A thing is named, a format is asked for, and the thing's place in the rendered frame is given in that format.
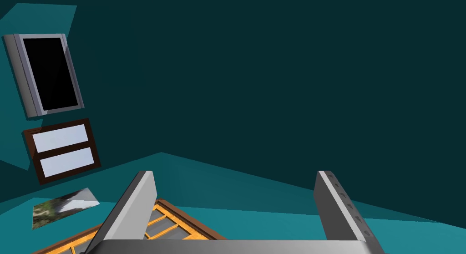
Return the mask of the grey flat-screen television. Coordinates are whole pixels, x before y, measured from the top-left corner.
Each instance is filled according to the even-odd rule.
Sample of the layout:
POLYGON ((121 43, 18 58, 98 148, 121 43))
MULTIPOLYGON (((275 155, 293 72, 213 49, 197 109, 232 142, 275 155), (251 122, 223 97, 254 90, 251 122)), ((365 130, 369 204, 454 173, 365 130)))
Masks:
POLYGON ((28 118, 84 108, 65 34, 3 39, 28 118))

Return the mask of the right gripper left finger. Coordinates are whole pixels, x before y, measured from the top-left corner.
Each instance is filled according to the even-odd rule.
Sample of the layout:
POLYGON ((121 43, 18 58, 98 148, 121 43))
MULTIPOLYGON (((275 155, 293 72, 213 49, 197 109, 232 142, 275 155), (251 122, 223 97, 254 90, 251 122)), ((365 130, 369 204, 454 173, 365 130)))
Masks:
POLYGON ((142 239, 156 199, 153 172, 140 171, 99 228, 94 241, 142 239))

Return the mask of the brown-framed window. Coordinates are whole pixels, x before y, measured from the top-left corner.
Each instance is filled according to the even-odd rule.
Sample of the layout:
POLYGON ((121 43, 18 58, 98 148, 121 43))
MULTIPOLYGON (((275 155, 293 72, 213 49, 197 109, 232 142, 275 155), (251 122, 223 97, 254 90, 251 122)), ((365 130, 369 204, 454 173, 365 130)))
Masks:
POLYGON ((23 135, 41 185, 101 166, 88 118, 24 130, 23 135))

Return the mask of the landscape wall picture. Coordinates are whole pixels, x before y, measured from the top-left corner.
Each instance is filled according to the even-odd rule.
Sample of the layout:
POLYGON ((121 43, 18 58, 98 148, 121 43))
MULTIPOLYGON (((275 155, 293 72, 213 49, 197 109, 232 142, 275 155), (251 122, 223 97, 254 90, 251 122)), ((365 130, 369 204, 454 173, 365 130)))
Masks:
POLYGON ((90 191, 83 188, 76 192, 54 198, 33 207, 32 230, 84 211, 100 202, 90 191))

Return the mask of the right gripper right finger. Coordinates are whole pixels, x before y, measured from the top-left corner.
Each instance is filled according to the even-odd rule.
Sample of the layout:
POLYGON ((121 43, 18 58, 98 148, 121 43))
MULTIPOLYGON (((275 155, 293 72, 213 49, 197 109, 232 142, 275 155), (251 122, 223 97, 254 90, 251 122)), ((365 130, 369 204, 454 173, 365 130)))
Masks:
POLYGON ((314 201, 328 240, 373 240, 373 233, 331 171, 318 171, 314 201))

